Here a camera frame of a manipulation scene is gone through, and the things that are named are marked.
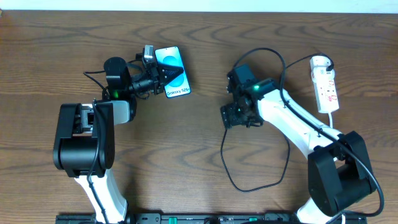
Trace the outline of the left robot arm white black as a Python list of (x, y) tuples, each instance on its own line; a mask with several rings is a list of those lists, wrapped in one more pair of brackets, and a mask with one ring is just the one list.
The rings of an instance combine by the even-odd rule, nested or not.
[(84, 189), (95, 214), (91, 223), (132, 223), (129, 204), (119, 191), (112, 166), (114, 127), (132, 121), (137, 99), (158, 95), (184, 71), (180, 62), (157, 62), (137, 55), (136, 61), (111, 57), (102, 72), (107, 86), (102, 98), (91, 103), (65, 103), (60, 107), (53, 147), (53, 162)]

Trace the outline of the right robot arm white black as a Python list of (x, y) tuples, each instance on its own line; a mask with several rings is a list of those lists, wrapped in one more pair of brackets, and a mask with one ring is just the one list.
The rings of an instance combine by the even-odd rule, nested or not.
[(296, 216), (301, 223), (348, 223), (364, 218), (347, 208), (380, 192), (364, 139), (355, 131), (343, 134), (298, 105), (271, 79), (258, 80), (247, 65), (228, 74), (233, 102), (222, 106), (225, 129), (270, 123), (295, 144), (307, 159), (310, 198)]

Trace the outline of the Samsung Galaxy smartphone blue screen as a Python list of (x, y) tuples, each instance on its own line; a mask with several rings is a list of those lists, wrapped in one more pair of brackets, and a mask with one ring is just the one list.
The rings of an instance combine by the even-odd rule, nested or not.
[(175, 98), (189, 95), (191, 88), (179, 48), (174, 46), (157, 49), (155, 56), (166, 79), (164, 85), (166, 97)]

